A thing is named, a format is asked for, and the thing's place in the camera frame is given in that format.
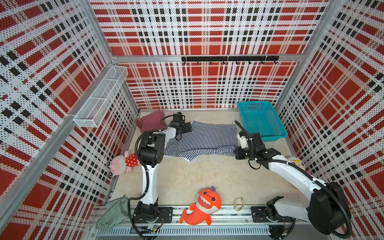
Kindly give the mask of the blue white striped tank top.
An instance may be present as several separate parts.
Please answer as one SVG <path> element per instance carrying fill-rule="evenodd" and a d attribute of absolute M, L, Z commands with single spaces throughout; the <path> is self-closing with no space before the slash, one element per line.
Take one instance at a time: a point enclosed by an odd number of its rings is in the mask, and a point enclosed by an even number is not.
<path fill-rule="evenodd" d="M 234 124 L 192 122 L 192 131 L 180 139 L 169 140 L 164 155 L 187 162 L 202 155 L 233 156 L 237 147 L 237 127 Z"/>

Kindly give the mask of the pink ribbed tank top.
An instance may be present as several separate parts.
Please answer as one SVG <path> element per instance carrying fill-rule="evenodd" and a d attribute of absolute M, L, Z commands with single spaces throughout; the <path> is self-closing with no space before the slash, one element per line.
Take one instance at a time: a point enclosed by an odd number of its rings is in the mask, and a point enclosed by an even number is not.
<path fill-rule="evenodd" d="M 147 116 L 137 119 L 136 125 L 139 128 L 141 134 L 147 131 L 162 129 L 165 127 L 163 124 L 161 124 L 161 119 L 164 117 L 164 112 L 157 110 Z"/>

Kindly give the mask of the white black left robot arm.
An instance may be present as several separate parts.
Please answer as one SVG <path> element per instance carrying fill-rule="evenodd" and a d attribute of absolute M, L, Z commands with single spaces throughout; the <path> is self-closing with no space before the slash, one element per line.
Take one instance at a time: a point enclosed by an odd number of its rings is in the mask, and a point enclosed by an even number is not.
<path fill-rule="evenodd" d="M 187 123 L 181 112 L 168 115 L 160 120 L 158 129 L 145 131 L 135 143 L 135 154 L 142 166 L 142 195 L 135 197 L 138 204 L 134 211 L 134 222 L 139 220 L 153 223 L 160 216 L 157 193 L 158 167 L 163 160 L 167 143 L 184 133 L 192 131 L 192 124 Z"/>

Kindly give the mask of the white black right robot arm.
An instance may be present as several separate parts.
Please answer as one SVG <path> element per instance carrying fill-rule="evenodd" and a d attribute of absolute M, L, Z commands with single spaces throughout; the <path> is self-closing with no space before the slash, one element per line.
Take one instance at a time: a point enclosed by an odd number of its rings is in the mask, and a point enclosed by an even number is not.
<path fill-rule="evenodd" d="M 265 215 L 271 222 L 288 217 L 293 221 L 309 222 L 324 235 L 333 234 L 341 239 L 352 235 L 351 212 L 342 187 L 307 173 L 274 148 L 267 149 L 259 134 L 250 135 L 242 130 L 237 135 L 240 142 L 235 150 L 238 160 L 256 162 L 288 181 L 298 189 L 306 200 L 277 196 L 266 203 Z"/>

